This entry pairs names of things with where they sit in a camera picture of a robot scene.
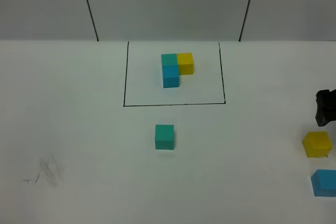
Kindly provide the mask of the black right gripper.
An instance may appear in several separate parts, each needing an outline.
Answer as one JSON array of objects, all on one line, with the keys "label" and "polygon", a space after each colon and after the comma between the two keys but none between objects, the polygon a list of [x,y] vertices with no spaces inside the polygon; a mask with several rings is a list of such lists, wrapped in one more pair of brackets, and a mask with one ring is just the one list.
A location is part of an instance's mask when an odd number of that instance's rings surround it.
[{"label": "black right gripper", "polygon": [[317,92],[316,122],[318,126],[325,126],[329,122],[335,121],[335,95],[336,90],[320,90]]}]

